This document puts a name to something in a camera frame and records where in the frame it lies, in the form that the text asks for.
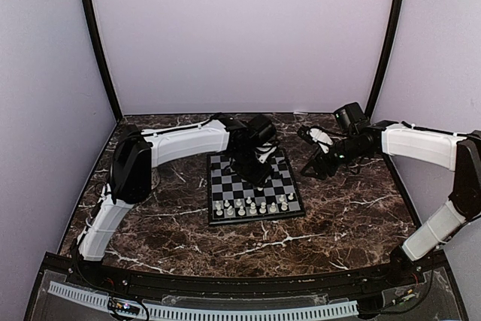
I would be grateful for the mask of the black grey chessboard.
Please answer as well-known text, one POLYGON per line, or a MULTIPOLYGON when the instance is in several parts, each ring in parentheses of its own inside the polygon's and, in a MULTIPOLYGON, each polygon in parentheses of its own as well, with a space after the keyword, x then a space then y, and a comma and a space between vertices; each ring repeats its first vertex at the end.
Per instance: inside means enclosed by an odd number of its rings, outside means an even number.
POLYGON ((208 223, 210 226, 224 226, 241 223, 248 223, 261 220, 279 220, 293 217, 303 217, 306 211, 301 200, 301 194, 294 177, 294 172, 290 165, 286 151, 279 149, 270 159, 273 173, 265 181, 262 191, 258 191, 257 187, 243 180, 234 173, 229 167, 229 160, 226 156, 209 155, 207 156, 207 208, 208 223), (288 200, 290 193, 294 193, 294 199, 288 200), (288 210, 281 210, 281 202, 279 197, 285 196, 285 202, 288 203, 288 210), (250 214, 250 205, 246 204, 247 197, 252 199, 252 203, 256 204, 257 214, 250 214), (224 206, 225 200, 230 201, 230 206, 234 208, 234 216, 227 217, 225 211, 228 207, 224 206), (237 215, 238 206, 236 201, 240 199, 246 214, 243 217, 237 215), (213 203, 219 201, 223 209, 223 215, 217 217, 216 208, 213 203), (266 203, 267 212, 259 213, 261 203, 266 203), (272 203, 277 205, 277 212, 271 213, 269 207, 272 203))

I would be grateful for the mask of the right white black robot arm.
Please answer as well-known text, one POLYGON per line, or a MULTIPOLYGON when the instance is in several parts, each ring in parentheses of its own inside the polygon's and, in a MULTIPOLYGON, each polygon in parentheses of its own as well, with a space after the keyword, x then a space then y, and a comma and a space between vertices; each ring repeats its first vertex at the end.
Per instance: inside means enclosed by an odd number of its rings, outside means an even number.
POLYGON ((409 159, 452 175, 452 188, 439 208, 389 255, 383 279, 400 286, 424 259, 480 218, 480 132, 448 132, 405 121, 372 122, 356 102, 334 111, 338 133, 321 126, 301 126, 298 136, 316 146, 301 173, 325 180, 343 166, 366 158, 409 159))

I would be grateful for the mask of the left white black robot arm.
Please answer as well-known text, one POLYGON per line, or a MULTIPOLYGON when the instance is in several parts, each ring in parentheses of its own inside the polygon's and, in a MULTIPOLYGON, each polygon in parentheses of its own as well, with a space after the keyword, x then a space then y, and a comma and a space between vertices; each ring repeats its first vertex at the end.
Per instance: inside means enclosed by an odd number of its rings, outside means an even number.
POLYGON ((272 172, 271 154, 277 148, 277 131, 262 114, 242 121, 217 113, 199 123, 166 129, 143 129, 129 124, 110 161, 107 182, 86 219, 83 231, 71 245, 71 255, 82 260, 77 276, 90 288, 106 281, 96 264, 125 215, 152 191, 152 170, 170 161, 204 153, 223 153, 231 169, 254 186, 262 186, 272 172))

